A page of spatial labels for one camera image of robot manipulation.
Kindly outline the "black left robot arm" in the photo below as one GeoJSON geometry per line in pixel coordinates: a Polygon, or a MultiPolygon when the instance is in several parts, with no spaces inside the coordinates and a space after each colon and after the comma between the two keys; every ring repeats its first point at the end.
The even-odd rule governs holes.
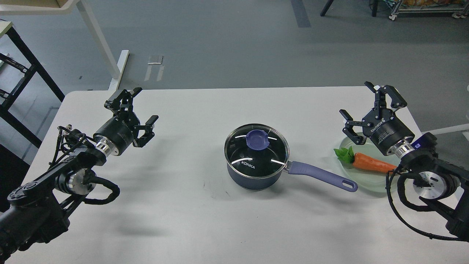
{"type": "Polygon", "coordinates": [[[120,194],[119,187],[98,177],[93,167],[130,146],[143,147],[154,137],[157,115],[141,125],[133,99],[142,91],[117,90],[105,101],[112,117],[92,137],[70,125],[59,126],[56,151],[49,169],[7,196],[10,208],[1,214],[1,263],[34,243],[49,243],[68,231],[69,216],[81,204],[105,205],[120,194]]]}

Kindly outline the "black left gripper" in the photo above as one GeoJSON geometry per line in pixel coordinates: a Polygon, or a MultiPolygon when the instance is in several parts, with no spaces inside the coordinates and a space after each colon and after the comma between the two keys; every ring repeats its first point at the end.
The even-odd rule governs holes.
{"type": "Polygon", "coordinates": [[[133,90],[117,90],[104,102],[104,107],[113,113],[114,118],[109,119],[93,135],[97,142],[106,138],[115,149],[112,155],[121,155],[132,143],[134,147],[144,147],[154,136],[154,124],[159,119],[158,115],[152,115],[144,125],[140,125],[140,120],[133,111],[133,99],[141,91],[142,87],[133,90]]]}

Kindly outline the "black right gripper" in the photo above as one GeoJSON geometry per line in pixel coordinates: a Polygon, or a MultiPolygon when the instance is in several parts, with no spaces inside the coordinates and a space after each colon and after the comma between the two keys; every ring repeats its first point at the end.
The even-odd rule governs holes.
{"type": "Polygon", "coordinates": [[[342,132],[356,145],[364,145],[368,137],[381,154],[391,155],[391,147],[402,141],[412,142],[415,138],[415,134],[394,114],[395,111],[407,107],[407,102],[393,86],[373,85],[369,81],[365,82],[365,86],[375,95],[374,106],[365,119],[381,120],[376,124],[365,119],[354,121],[346,110],[339,110],[345,119],[342,132]],[[365,136],[359,136],[353,127],[363,127],[362,133],[365,136]]]}

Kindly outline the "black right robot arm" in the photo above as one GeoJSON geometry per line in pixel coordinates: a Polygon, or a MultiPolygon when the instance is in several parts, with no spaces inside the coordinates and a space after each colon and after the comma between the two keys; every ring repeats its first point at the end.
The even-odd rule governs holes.
{"type": "Polygon", "coordinates": [[[440,160],[436,153],[436,137],[427,132],[418,139],[397,117],[396,112],[407,106],[397,89],[390,85],[375,86],[365,82],[374,93],[374,105],[360,121],[346,110],[342,132],[356,145],[370,139],[381,154],[394,154],[400,164],[386,172],[385,188],[389,204],[397,218],[412,231],[444,241],[468,241],[468,170],[440,160]],[[416,212],[436,212],[447,221],[450,236],[435,235],[412,227],[394,206],[391,184],[397,178],[400,202],[416,212]]]}

